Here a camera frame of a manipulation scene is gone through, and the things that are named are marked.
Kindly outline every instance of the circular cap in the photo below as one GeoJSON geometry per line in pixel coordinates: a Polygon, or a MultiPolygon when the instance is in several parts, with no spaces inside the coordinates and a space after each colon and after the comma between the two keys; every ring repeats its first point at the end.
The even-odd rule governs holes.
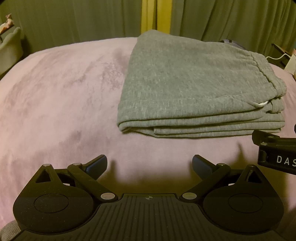
{"type": "Polygon", "coordinates": [[[61,194],[45,194],[36,199],[34,206],[42,213],[57,213],[65,209],[69,200],[61,194]]]}
{"type": "Polygon", "coordinates": [[[105,192],[101,195],[101,198],[104,200],[111,200],[111,199],[115,198],[115,195],[110,192],[105,192]]]}
{"type": "Polygon", "coordinates": [[[229,206],[240,213],[254,213],[259,211],[263,202],[255,195],[241,193],[233,195],[228,200],[229,206]]]}
{"type": "Polygon", "coordinates": [[[193,192],[186,192],[182,195],[182,197],[188,200],[192,200],[192,199],[195,199],[197,195],[193,192]]]}

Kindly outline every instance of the green curtain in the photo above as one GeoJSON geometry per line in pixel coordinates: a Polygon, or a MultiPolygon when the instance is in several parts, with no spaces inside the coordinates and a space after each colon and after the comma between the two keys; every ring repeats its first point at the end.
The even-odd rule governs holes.
{"type": "Polygon", "coordinates": [[[170,33],[202,41],[237,41],[267,56],[275,43],[287,51],[296,41],[293,0],[173,0],[170,33]]]}
{"type": "Polygon", "coordinates": [[[141,8],[139,0],[4,0],[0,18],[12,13],[27,56],[71,43],[138,37],[141,8]]]}

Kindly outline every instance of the white cable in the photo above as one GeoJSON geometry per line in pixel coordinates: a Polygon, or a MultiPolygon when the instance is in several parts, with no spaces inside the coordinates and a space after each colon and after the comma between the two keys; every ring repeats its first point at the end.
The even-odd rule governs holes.
{"type": "Polygon", "coordinates": [[[270,56],[267,56],[266,59],[267,59],[267,58],[272,58],[272,59],[274,59],[274,60],[279,60],[280,58],[284,57],[285,55],[287,55],[289,58],[291,58],[291,56],[289,56],[288,54],[284,53],[284,54],[283,54],[281,57],[279,57],[279,58],[272,58],[272,57],[270,57],[270,56]]]}

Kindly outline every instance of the folded clothing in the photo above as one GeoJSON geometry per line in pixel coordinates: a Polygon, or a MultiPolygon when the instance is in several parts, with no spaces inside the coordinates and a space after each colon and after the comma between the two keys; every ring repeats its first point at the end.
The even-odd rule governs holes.
{"type": "Polygon", "coordinates": [[[117,125],[154,137],[276,133],[286,90],[261,54],[150,30],[131,54],[117,125]]]}

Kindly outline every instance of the bed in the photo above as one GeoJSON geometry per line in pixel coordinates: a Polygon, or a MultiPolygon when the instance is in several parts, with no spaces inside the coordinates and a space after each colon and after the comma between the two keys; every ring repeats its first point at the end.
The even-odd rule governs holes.
{"type": "MultiPolygon", "coordinates": [[[[195,154],[237,169],[256,164],[250,135],[169,139],[119,131],[117,106],[136,42],[117,38],[36,52],[0,81],[0,229],[14,220],[16,197],[44,163],[61,169],[105,154],[108,168],[98,182],[118,196],[181,195],[201,181],[191,169],[195,154]]],[[[296,137],[296,82],[272,68],[287,84],[286,125],[278,135],[296,137]]],[[[285,205],[278,232],[295,240],[296,176],[259,168],[285,205]]]]}

